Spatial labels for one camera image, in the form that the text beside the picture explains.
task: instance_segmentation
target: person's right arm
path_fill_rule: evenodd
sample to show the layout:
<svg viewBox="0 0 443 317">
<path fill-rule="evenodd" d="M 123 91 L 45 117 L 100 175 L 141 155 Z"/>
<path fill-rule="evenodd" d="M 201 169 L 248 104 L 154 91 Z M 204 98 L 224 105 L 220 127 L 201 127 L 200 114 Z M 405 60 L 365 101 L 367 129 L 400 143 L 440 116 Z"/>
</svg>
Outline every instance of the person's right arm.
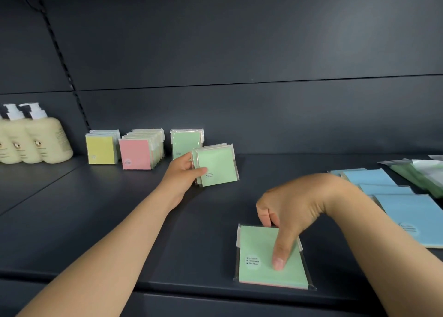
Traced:
<svg viewBox="0 0 443 317">
<path fill-rule="evenodd" d="M 325 213 L 340 226 L 389 316 L 443 316 L 443 263 L 351 183 L 331 174 L 305 176 L 267 191 L 257 212 L 264 226 L 279 226 L 275 269 Z"/>
</svg>

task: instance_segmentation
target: person's left arm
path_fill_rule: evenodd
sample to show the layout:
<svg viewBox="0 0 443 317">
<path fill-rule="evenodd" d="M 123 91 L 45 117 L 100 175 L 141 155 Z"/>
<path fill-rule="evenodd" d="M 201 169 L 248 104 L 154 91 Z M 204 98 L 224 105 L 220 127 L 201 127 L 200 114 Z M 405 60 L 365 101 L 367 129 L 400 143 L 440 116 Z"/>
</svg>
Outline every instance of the person's left arm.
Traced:
<svg viewBox="0 0 443 317">
<path fill-rule="evenodd" d="M 206 168 L 190 169 L 188 153 L 114 230 L 46 286 L 18 317 L 119 316 L 169 211 Z"/>
</svg>

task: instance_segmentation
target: round label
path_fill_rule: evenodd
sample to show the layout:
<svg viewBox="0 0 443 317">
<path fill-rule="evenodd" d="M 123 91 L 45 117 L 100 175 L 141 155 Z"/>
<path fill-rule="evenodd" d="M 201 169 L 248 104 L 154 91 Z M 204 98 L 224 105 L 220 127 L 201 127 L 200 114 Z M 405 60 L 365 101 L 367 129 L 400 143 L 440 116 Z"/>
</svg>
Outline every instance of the round label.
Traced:
<svg viewBox="0 0 443 317">
<path fill-rule="evenodd" d="M 418 236 L 420 234 L 420 232 L 418 231 L 418 228 L 412 224 L 400 223 L 399 225 L 403 230 L 408 232 L 411 236 Z"/>
<path fill-rule="evenodd" d="M 261 260 L 255 254 L 249 254 L 245 259 L 246 267 L 251 270 L 257 270 L 261 267 Z"/>
</svg>

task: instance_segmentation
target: bottle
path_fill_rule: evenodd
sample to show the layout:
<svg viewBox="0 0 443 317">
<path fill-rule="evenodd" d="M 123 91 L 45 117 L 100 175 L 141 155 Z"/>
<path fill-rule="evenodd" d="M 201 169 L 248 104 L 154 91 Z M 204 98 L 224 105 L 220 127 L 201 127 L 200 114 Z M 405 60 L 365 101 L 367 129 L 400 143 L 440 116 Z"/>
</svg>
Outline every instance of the bottle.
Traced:
<svg viewBox="0 0 443 317">
<path fill-rule="evenodd" d="M 60 163 L 69 160 L 74 152 L 66 137 L 60 121 L 56 118 L 48 118 L 39 103 L 21 104 L 30 107 L 32 121 L 25 128 L 43 161 L 46 163 Z"/>
<path fill-rule="evenodd" d="M 20 111 L 15 104 L 3 104 L 8 109 L 9 122 L 4 124 L 3 130 L 11 140 L 15 150 L 19 153 L 20 158 L 25 163 L 42 162 L 34 141 L 26 132 L 25 126 L 32 122 L 31 119 L 25 118 L 23 112 Z"/>
<path fill-rule="evenodd" d="M 9 122 L 9 120 L 4 120 L 0 115 L 0 162 L 14 164 L 22 162 L 22 159 L 3 130 L 3 126 Z"/>
</svg>

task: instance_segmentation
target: forearm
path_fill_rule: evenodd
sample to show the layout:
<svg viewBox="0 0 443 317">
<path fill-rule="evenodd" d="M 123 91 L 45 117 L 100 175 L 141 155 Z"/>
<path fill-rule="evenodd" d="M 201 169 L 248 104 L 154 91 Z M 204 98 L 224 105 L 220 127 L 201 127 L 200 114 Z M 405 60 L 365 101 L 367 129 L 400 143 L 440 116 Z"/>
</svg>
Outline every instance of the forearm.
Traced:
<svg viewBox="0 0 443 317">
<path fill-rule="evenodd" d="M 119 316 L 166 218 L 164 201 L 154 191 L 18 316 Z"/>
<path fill-rule="evenodd" d="M 326 211 L 390 316 L 443 316 L 443 263 L 350 183 Z"/>
</svg>

